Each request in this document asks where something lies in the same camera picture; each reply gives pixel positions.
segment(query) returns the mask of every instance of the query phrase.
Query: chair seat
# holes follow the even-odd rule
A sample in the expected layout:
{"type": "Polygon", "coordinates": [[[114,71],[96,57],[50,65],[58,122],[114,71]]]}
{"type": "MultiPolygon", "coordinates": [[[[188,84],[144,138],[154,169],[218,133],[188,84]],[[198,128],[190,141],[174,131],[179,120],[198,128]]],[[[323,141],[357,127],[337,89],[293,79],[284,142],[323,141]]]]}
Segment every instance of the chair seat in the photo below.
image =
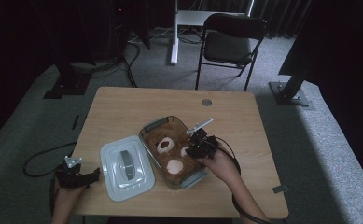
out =
{"type": "Polygon", "coordinates": [[[221,33],[209,33],[206,38],[204,58],[214,62],[249,64],[251,63],[250,41],[221,33]]]}

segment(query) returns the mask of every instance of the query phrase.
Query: transparent storage box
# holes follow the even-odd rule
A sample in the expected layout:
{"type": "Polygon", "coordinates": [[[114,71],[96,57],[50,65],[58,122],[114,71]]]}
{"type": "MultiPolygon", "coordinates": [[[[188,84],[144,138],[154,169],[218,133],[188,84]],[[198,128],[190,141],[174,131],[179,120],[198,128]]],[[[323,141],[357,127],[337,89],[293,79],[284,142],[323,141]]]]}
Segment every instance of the transparent storage box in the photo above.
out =
{"type": "Polygon", "coordinates": [[[187,130],[179,118],[169,116],[149,123],[139,134],[150,159],[160,170],[170,189],[188,189],[207,175],[204,166],[185,153],[185,148],[189,146],[187,130]],[[161,146],[164,138],[171,138],[174,146],[169,151],[162,152],[158,150],[158,146],[161,146]],[[182,170],[174,174],[168,169],[170,161],[180,161],[183,164],[182,170]]]}

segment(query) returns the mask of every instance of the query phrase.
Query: gray carpet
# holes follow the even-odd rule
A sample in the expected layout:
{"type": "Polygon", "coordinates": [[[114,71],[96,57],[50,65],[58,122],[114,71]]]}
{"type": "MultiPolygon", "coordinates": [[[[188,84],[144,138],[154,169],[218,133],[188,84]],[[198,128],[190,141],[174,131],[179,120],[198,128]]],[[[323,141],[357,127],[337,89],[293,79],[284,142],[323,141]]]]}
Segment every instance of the gray carpet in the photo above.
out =
{"type": "MultiPolygon", "coordinates": [[[[194,35],[183,35],[198,41],[194,35]]],[[[274,162],[285,193],[289,216],[274,223],[363,223],[363,171],[319,89],[308,82],[302,90],[312,106],[278,105],[268,82],[288,81],[278,76],[279,68],[294,39],[266,38],[248,87],[268,136],[274,162]]],[[[170,65],[171,40],[158,36],[151,50],[136,42],[141,50],[132,65],[140,88],[194,89],[200,45],[180,42],[178,64],[170,65]]],[[[137,48],[128,45],[125,57],[130,63],[137,48]]],[[[44,149],[75,142],[83,119],[73,128],[75,117],[85,118],[94,94],[102,86],[130,87],[126,65],[93,74],[83,96],[44,100],[58,77],[55,66],[39,76],[0,131],[0,223],[49,223],[50,175],[31,178],[23,175],[25,160],[44,149]]],[[[246,72],[204,67],[201,90],[242,91],[246,72]]],[[[65,147],[34,160],[28,167],[36,174],[56,166],[73,149],[65,147]]],[[[82,217],[73,216],[72,223],[82,217]]],[[[106,217],[89,216],[86,223],[105,223],[106,217]]]]}

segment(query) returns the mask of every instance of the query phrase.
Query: person's right hand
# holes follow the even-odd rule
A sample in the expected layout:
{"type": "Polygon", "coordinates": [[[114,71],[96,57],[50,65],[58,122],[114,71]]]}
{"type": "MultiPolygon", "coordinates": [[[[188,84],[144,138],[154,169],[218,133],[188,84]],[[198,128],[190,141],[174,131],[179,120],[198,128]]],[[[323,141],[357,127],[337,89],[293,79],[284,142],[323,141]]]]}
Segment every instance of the person's right hand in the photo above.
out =
{"type": "Polygon", "coordinates": [[[232,183],[235,179],[240,178],[239,172],[232,159],[225,155],[221,150],[216,151],[213,159],[206,157],[197,159],[197,161],[209,168],[217,178],[224,181],[227,185],[232,183]]]}

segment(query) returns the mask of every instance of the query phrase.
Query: white desk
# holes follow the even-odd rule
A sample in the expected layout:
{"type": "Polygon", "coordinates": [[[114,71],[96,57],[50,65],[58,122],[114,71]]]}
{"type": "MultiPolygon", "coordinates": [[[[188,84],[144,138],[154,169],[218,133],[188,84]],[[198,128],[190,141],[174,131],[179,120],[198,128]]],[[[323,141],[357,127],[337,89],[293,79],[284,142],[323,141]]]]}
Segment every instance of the white desk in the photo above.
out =
{"type": "MultiPolygon", "coordinates": [[[[232,15],[249,15],[251,7],[254,1],[249,1],[248,12],[245,13],[228,13],[232,15]]],[[[195,25],[203,26],[204,21],[212,14],[217,13],[215,11],[186,11],[178,10],[178,0],[175,0],[175,24],[174,24],[174,37],[172,48],[172,64],[177,64],[178,61],[178,25],[195,25]]]]}

